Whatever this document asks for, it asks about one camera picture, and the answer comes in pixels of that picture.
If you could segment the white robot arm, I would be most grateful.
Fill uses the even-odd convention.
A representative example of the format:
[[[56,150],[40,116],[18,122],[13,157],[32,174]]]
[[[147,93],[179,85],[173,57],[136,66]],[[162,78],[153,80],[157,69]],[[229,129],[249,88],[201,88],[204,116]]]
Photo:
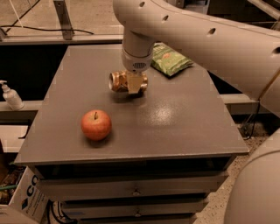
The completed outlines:
[[[144,71],[161,41],[280,116],[278,31],[180,10],[165,0],[113,0],[124,27],[122,63]],[[224,224],[280,224],[280,134],[274,132],[242,167]]]

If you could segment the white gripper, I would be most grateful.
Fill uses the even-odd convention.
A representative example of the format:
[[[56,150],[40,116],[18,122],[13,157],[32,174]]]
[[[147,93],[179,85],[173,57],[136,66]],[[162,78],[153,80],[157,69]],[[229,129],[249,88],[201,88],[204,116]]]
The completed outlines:
[[[137,94],[143,83],[141,72],[151,66],[152,53],[145,57],[132,56],[122,49],[122,63],[129,71],[126,73],[127,87],[130,95]]]

